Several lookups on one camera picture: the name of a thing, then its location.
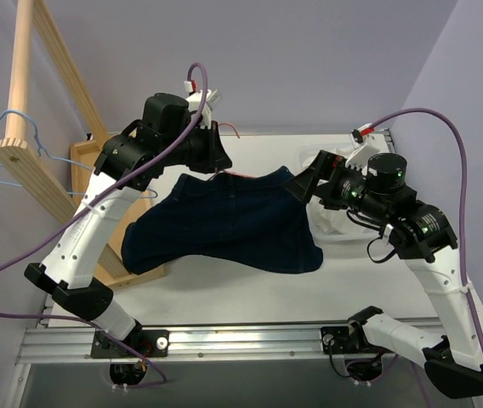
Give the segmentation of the pink wire hanger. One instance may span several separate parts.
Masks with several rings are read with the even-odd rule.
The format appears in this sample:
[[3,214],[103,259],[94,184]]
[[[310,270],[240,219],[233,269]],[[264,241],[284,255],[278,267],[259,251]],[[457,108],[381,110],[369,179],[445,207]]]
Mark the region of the pink wire hanger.
[[[228,127],[230,130],[233,131],[234,135],[238,139],[241,138],[241,135],[239,134],[239,132],[236,129],[236,127],[235,127],[234,124],[232,124],[230,122],[219,122],[218,123],[218,128],[221,128],[221,127]],[[225,173],[225,174],[229,174],[229,175],[237,176],[237,177],[242,177],[242,178],[245,178],[245,179],[255,179],[256,178],[255,176],[252,176],[252,175],[247,175],[247,174],[242,174],[242,173],[236,173],[236,172],[232,172],[232,171],[228,171],[228,170],[219,170],[209,180],[215,178],[218,174],[221,174],[221,173]]]

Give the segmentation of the dark navy garment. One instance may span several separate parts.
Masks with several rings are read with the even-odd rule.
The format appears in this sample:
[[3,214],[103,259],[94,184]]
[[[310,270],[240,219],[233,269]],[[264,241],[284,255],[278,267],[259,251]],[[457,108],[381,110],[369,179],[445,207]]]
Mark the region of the dark navy garment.
[[284,187],[292,177],[287,167],[257,178],[180,175],[166,198],[126,228],[125,269],[141,275],[202,255],[284,275],[318,270],[323,252],[310,232],[305,205]]

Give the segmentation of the light blue wire hanger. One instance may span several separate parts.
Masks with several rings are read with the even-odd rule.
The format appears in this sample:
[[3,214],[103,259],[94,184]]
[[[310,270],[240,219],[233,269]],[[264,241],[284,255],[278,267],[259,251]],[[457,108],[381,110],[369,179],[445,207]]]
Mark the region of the light blue wire hanger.
[[[84,165],[79,161],[73,161],[72,159],[68,159],[65,157],[60,157],[60,156],[52,156],[48,149],[43,145],[42,140],[40,139],[39,132],[38,132],[38,127],[36,122],[28,116],[26,113],[20,110],[15,110],[15,109],[7,109],[4,110],[0,114],[0,121],[4,119],[4,117],[9,116],[9,115],[16,115],[19,118],[22,118],[25,122],[29,122],[31,124],[31,127],[33,129],[33,139],[37,145],[37,156],[41,157],[42,155],[45,155],[49,160],[51,161],[56,161],[56,162],[64,162],[70,165],[74,165],[76,169],[85,169],[92,171],[93,169],[90,166]],[[10,187],[15,187],[15,188],[22,188],[23,185],[15,182],[9,182],[6,180],[1,180],[0,179],[0,185],[6,185]]]

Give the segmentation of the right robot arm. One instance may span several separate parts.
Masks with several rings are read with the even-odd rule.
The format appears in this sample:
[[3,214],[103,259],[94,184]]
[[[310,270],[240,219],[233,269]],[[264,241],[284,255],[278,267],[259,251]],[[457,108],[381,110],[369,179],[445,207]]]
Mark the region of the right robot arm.
[[445,331],[428,333],[369,306],[348,320],[349,347],[359,353],[384,349],[410,360],[451,399],[483,396],[483,306],[462,278],[447,217],[406,185],[406,166],[402,156],[379,153],[361,171],[322,150],[285,187],[302,202],[315,196],[327,210],[367,221],[415,274]]

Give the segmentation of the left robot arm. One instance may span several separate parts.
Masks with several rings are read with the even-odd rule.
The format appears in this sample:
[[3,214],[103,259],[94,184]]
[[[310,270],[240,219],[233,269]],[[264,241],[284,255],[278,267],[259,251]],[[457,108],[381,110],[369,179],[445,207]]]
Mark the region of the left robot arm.
[[62,309],[108,332],[121,356],[139,350],[140,327],[94,277],[94,267],[125,213],[165,167],[185,165],[196,173],[231,167],[211,118],[218,101],[216,90],[149,97],[143,116],[104,144],[76,211],[79,219],[41,263],[26,267],[27,280]]

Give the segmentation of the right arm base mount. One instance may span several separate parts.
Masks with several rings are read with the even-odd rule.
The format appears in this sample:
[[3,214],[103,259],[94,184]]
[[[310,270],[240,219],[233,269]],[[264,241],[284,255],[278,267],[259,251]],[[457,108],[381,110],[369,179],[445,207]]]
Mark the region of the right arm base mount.
[[358,344],[347,326],[323,326],[320,333],[322,353],[328,358],[332,371],[355,387],[370,388],[384,378],[398,360],[398,355],[393,354],[390,362],[385,362],[389,351]]

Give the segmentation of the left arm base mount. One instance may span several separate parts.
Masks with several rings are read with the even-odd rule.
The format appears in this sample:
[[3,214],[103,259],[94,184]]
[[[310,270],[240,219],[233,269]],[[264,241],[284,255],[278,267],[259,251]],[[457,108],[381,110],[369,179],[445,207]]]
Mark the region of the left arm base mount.
[[168,330],[136,326],[127,339],[117,342],[103,331],[96,331],[90,357],[110,361],[106,379],[113,386],[125,390],[162,386],[167,383],[167,377],[152,359],[168,356],[169,337]]

